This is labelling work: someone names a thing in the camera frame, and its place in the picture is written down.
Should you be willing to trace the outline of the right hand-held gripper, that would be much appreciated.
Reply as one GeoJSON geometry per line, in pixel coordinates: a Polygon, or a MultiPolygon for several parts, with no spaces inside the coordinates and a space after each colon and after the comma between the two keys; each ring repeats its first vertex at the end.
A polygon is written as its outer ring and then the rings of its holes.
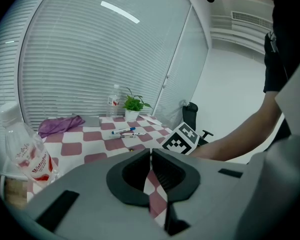
{"type": "Polygon", "coordinates": [[[162,142],[163,149],[189,155],[198,146],[200,136],[185,122],[177,126],[162,142]]]}

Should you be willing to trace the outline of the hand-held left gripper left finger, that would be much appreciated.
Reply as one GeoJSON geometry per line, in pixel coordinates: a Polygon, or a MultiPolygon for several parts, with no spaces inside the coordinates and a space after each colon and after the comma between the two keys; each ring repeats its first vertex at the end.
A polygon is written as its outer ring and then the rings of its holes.
{"type": "Polygon", "coordinates": [[[165,240],[143,187],[150,150],[83,164],[41,190],[17,215],[36,240],[165,240]]]}

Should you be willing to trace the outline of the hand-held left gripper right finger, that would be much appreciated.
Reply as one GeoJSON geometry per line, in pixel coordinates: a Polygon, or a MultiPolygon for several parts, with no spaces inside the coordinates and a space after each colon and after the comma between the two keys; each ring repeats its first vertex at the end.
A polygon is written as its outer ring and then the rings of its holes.
{"type": "Polygon", "coordinates": [[[167,195],[163,235],[152,240],[243,240],[247,164],[154,149],[152,168],[167,195]]]}

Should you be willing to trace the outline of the white marker with blue cap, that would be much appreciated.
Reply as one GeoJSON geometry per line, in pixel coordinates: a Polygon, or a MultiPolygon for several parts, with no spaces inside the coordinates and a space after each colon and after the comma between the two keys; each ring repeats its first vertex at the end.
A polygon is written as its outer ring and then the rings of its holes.
{"type": "Polygon", "coordinates": [[[116,135],[116,134],[120,134],[120,133],[126,133],[126,132],[130,132],[130,131],[134,131],[135,129],[136,129],[135,127],[118,129],[118,130],[112,131],[111,134],[116,135]]]}

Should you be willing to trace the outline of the person's right forearm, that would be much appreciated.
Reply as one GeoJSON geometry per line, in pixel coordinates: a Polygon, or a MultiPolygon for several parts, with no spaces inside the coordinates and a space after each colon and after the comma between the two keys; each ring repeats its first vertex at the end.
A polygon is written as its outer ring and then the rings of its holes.
{"type": "Polygon", "coordinates": [[[254,114],[225,137],[196,148],[190,155],[196,158],[228,161],[243,156],[261,145],[273,132],[282,114],[275,97],[276,91],[266,92],[254,114]]]}

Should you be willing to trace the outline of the black office chair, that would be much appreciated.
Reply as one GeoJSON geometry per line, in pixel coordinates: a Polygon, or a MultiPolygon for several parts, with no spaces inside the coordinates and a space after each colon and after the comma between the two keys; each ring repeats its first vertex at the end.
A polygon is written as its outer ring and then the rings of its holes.
{"type": "MultiPolygon", "coordinates": [[[[197,112],[198,112],[198,106],[192,102],[189,102],[188,105],[184,105],[182,107],[182,118],[183,121],[188,124],[194,131],[196,130],[196,124],[197,124],[197,112]]],[[[197,146],[206,145],[208,142],[205,140],[205,138],[210,135],[214,136],[211,132],[203,130],[203,135],[199,137],[197,146]]]]}

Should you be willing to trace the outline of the pink white checkered table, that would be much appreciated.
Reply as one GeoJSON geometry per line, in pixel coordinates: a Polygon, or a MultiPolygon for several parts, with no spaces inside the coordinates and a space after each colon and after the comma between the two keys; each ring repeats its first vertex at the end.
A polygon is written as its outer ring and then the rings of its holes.
{"type": "Polygon", "coordinates": [[[54,133],[43,138],[44,145],[62,174],[77,166],[110,158],[136,150],[160,148],[163,140],[171,133],[167,126],[138,117],[127,122],[124,117],[109,120],[100,118],[96,127],[80,125],[66,132],[54,133]],[[112,135],[115,130],[133,128],[138,136],[120,138],[112,135]]]}

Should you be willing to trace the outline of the white paper strip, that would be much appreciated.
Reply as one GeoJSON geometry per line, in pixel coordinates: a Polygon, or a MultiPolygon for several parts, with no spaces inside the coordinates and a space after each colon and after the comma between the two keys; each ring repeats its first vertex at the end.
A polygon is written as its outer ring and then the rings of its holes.
{"type": "Polygon", "coordinates": [[[156,118],[153,118],[152,116],[142,115],[142,114],[140,114],[139,116],[141,118],[143,118],[144,120],[152,123],[152,124],[155,124],[155,125],[158,125],[158,126],[162,126],[163,125],[159,120],[157,120],[156,118]]]}

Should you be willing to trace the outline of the green potted plant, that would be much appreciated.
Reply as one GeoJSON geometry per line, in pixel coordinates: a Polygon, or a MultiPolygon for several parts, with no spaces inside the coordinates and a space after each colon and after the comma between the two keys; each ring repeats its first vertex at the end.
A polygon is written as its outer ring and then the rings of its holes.
{"type": "Polygon", "coordinates": [[[144,107],[152,108],[152,106],[144,102],[141,95],[134,95],[130,88],[126,88],[130,92],[130,94],[126,95],[125,102],[122,108],[125,109],[125,120],[127,122],[133,123],[137,120],[140,111],[142,111],[144,107]]]}

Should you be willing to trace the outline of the purple cloth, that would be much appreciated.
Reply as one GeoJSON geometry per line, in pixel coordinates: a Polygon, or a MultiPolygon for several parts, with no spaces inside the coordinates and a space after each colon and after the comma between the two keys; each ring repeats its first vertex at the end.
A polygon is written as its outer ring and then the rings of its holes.
{"type": "Polygon", "coordinates": [[[85,123],[85,120],[79,116],[58,117],[44,120],[38,127],[38,135],[46,138],[52,134],[64,133],[68,130],[78,127],[85,123]]]}

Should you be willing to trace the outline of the clear water bottle red label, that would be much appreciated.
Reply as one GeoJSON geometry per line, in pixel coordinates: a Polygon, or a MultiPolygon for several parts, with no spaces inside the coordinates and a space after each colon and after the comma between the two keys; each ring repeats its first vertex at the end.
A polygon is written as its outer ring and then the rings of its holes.
{"type": "Polygon", "coordinates": [[[0,119],[7,156],[29,180],[44,188],[62,176],[42,138],[24,123],[18,102],[3,104],[0,119]]]}
{"type": "Polygon", "coordinates": [[[107,99],[106,117],[108,119],[114,119],[117,117],[120,98],[121,98],[120,86],[118,84],[114,84],[113,89],[107,99]]]}

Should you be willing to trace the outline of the person's black clothed body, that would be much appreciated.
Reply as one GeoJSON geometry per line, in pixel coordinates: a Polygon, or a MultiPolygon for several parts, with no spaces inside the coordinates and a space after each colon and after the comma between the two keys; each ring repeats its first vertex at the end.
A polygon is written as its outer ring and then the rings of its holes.
{"type": "Polygon", "coordinates": [[[300,64],[300,0],[272,1],[272,29],[264,37],[264,93],[280,92],[300,64]]]}

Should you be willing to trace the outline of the white air vent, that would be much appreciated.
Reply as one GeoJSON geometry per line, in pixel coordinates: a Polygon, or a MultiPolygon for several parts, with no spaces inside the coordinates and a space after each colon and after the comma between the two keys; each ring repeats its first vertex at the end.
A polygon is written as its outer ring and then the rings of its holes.
{"type": "Polygon", "coordinates": [[[258,17],[249,13],[239,12],[239,11],[231,11],[231,19],[233,21],[244,22],[248,24],[252,24],[255,26],[259,26],[264,29],[272,29],[273,22],[262,17],[258,17]]]}

